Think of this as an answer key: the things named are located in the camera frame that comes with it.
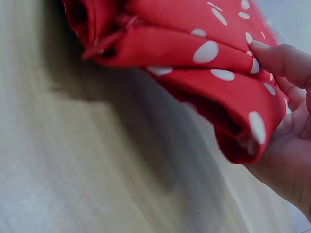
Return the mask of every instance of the white polka dot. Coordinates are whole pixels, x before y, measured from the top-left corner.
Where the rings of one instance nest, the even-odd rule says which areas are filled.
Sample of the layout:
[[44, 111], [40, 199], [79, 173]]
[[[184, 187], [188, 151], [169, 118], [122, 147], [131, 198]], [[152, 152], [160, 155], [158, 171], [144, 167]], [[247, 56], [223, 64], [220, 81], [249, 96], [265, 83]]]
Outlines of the white polka dot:
[[193, 61], [195, 63], [207, 63], [217, 56], [218, 54], [218, 45], [215, 41], [205, 42], [194, 54]]
[[206, 37], [206, 32], [200, 28], [194, 29], [190, 34], [201, 36], [201, 37]]
[[264, 39], [266, 39], [266, 35], [263, 32], [261, 32], [261, 35]]
[[248, 0], [242, 0], [242, 1], [241, 1], [241, 7], [242, 7], [242, 9], [244, 9], [244, 10], [248, 10], [248, 9], [250, 8], [250, 5], [249, 5]]
[[288, 107], [288, 102], [287, 102], [287, 99], [286, 99], [286, 98], [284, 98], [284, 100], [285, 100], [286, 114], [290, 114], [290, 113], [292, 113], [292, 112], [291, 112], [291, 110], [290, 110], [290, 109], [289, 109], [289, 107]]
[[239, 12], [238, 15], [243, 18], [243, 19], [250, 19], [250, 15], [248, 13], [245, 13], [245, 12]]
[[217, 78], [220, 78], [222, 80], [231, 81], [234, 80], [234, 73], [223, 70], [223, 69], [211, 69], [211, 73], [216, 76]]
[[147, 70], [157, 76], [165, 75], [173, 71], [172, 67], [147, 67]]
[[252, 135], [253, 138], [261, 145], [264, 144], [264, 142], [266, 141], [266, 129], [265, 129], [265, 125], [264, 122], [261, 118], [261, 116], [259, 115], [258, 112], [251, 112], [248, 115], [249, 118], [249, 123], [251, 125], [251, 130], [252, 130]]
[[218, 18], [219, 21], [221, 21], [222, 24], [224, 24], [225, 26], [228, 25], [227, 21], [226, 21], [225, 18], [222, 16], [222, 14], [220, 14], [219, 11], [217, 11], [215, 8], [212, 8], [212, 12], [213, 12], [213, 14], [216, 16], [216, 18]]
[[219, 8], [218, 6], [214, 5], [213, 3], [209, 2], [209, 1], [207, 3], [208, 3], [208, 5], [211, 5], [212, 7], [215, 7], [217, 10], [222, 11], [221, 8]]
[[271, 93], [271, 95], [275, 96], [276, 95], [276, 91], [274, 90], [274, 88], [267, 84], [267, 83], [263, 83], [265, 85], [265, 87], [267, 88], [267, 90]]
[[260, 66], [258, 61], [254, 58], [253, 59], [253, 65], [252, 65], [252, 69], [251, 69], [251, 74], [257, 74], [258, 71], [260, 70]]
[[253, 41], [252, 35], [251, 35], [250, 33], [245, 33], [245, 35], [246, 35], [247, 43], [248, 43], [248, 44], [251, 44], [252, 41]]
[[98, 55], [102, 55], [104, 53], [104, 50], [99, 50]]

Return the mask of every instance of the wooden surface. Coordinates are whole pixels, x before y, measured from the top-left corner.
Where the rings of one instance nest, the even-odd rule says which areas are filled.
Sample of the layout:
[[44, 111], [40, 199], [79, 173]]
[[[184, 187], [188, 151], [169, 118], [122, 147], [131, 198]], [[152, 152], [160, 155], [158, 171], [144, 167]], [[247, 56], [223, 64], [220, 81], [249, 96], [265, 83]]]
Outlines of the wooden surface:
[[81, 63], [53, 0], [0, 0], [1, 233], [293, 233], [147, 76]]

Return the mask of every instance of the red fabric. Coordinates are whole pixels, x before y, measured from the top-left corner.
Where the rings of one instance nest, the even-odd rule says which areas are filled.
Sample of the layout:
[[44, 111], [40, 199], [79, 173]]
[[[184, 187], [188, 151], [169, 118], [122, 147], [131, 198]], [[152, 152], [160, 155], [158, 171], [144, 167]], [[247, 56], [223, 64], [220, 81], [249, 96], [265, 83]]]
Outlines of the red fabric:
[[83, 59], [141, 67], [215, 126], [233, 163], [257, 161], [286, 113], [287, 98], [249, 52], [276, 45], [248, 0], [63, 0]]

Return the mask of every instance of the red polka dot fabric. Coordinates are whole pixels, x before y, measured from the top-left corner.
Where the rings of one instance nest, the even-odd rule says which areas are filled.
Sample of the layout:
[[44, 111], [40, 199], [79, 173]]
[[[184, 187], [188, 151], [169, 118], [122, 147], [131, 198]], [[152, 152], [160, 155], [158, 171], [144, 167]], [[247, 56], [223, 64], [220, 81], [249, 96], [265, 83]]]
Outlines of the red polka dot fabric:
[[140, 67], [214, 124], [233, 163], [253, 163], [286, 113], [286, 96], [249, 50], [276, 45], [250, 0], [63, 0], [83, 59]]

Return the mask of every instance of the fabric fold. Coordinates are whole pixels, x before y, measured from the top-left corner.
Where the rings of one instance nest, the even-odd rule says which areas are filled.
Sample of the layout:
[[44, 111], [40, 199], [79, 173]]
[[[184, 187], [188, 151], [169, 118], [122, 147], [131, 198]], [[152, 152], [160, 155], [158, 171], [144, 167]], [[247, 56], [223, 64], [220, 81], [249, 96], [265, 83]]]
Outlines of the fabric fold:
[[288, 99], [249, 51], [253, 39], [277, 44], [253, 2], [62, 1], [83, 59], [140, 67], [214, 124], [229, 161], [260, 159]]

